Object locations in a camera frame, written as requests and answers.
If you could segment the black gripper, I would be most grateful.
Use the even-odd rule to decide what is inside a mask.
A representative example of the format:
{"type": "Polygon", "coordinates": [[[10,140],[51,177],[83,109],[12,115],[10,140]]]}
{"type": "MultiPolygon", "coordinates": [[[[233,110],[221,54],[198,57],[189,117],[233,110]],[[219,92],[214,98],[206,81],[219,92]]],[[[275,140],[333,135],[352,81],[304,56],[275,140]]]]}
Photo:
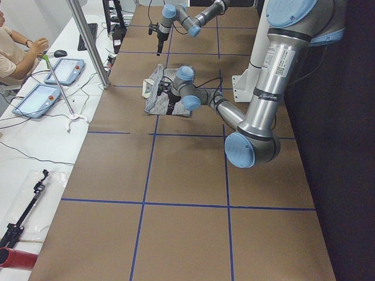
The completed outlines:
{"type": "Polygon", "coordinates": [[[165,32],[164,30],[158,29],[157,33],[158,33],[158,35],[157,35],[157,37],[158,37],[158,48],[157,48],[156,55],[160,56],[162,54],[162,51],[163,51],[163,44],[164,44],[165,41],[167,41],[167,39],[169,37],[169,30],[167,30],[165,32]]]}
{"type": "Polygon", "coordinates": [[[169,99],[166,115],[172,115],[175,104],[180,101],[180,96],[174,95],[171,90],[168,90],[166,93],[169,99]]]}

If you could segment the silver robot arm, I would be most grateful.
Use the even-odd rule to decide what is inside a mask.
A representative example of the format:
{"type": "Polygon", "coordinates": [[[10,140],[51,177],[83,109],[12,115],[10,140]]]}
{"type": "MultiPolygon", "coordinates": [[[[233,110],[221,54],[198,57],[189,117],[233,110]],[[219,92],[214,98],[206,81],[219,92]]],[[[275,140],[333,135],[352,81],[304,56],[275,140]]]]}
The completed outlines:
{"type": "MultiPolygon", "coordinates": [[[[230,6],[230,1],[213,1],[213,3],[208,6],[204,11],[200,12],[194,17],[191,17],[187,11],[186,7],[182,4],[165,4],[162,10],[162,19],[159,23],[149,24],[148,34],[151,35],[153,32],[157,33],[158,47],[156,55],[160,56],[163,51],[163,44],[168,40],[171,28],[174,26],[174,22],[179,22],[181,27],[183,27],[187,34],[191,37],[196,37],[202,27],[210,22],[212,19],[224,15],[228,7],[230,6]]],[[[253,57],[262,57],[265,55],[266,47],[269,44],[267,39],[267,28],[268,23],[265,17],[260,14],[260,22],[257,29],[257,34],[255,36],[253,51],[251,55],[253,57]]]]}
{"type": "Polygon", "coordinates": [[[284,99],[302,49],[339,41],[345,30],[346,1],[265,1],[261,20],[267,23],[268,49],[247,112],[241,112],[219,90],[203,90],[193,83],[189,66],[177,70],[166,92],[190,111],[209,106],[232,127],[225,141],[228,160],[239,168],[267,163],[280,150],[272,123],[284,99]]]}

